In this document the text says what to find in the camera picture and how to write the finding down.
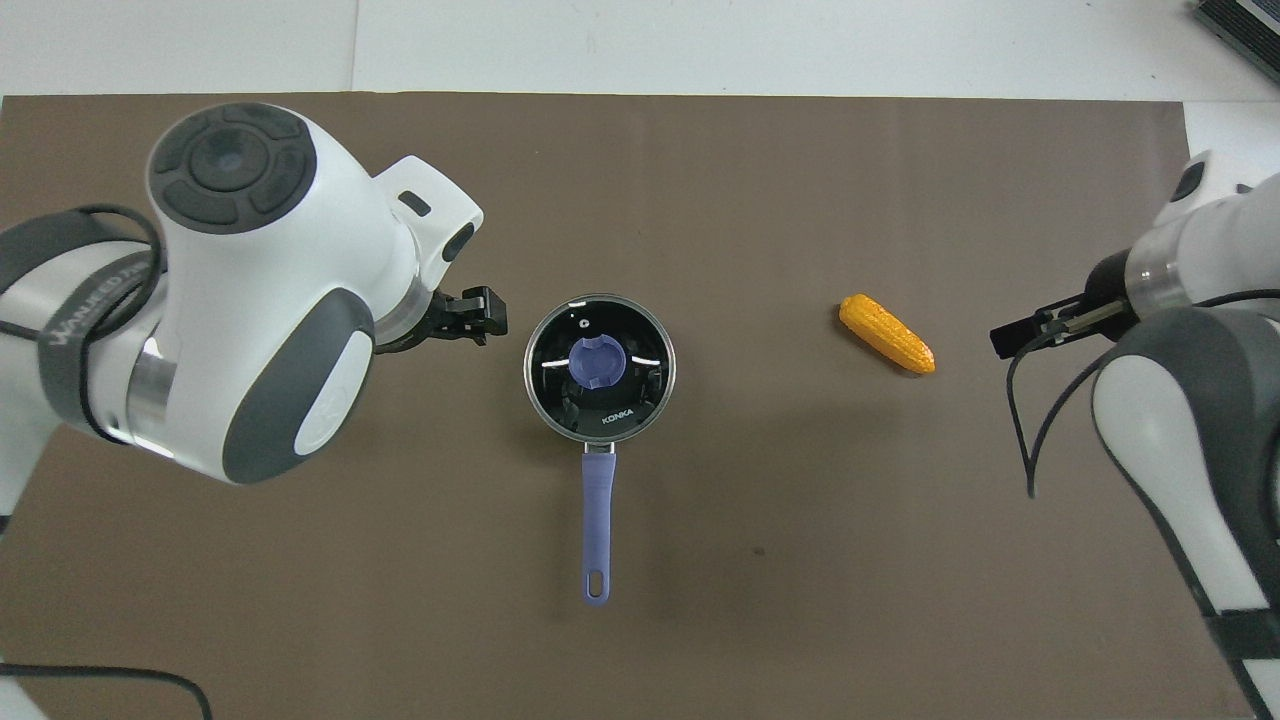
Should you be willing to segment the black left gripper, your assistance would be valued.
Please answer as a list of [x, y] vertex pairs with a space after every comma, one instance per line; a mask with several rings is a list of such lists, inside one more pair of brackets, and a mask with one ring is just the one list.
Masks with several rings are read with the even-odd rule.
[[428, 340], [467, 340], [479, 347], [486, 337], [509, 333], [506, 301], [492, 287], [472, 287], [461, 299], [435, 291], [424, 316], [403, 336], [378, 346], [379, 354], [399, 354]]

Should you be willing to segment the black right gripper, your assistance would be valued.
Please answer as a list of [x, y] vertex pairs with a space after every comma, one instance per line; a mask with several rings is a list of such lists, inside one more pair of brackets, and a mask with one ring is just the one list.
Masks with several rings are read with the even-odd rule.
[[[1074, 296], [1038, 309], [1029, 316], [993, 328], [989, 343], [1000, 360], [1012, 359], [1032, 341], [1048, 334], [1048, 346], [1062, 346], [1101, 334], [1101, 325], [1137, 323], [1126, 291], [1126, 264], [1130, 250], [1100, 260], [1085, 278], [1083, 296]], [[1114, 304], [1121, 309], [1114, 314]]]

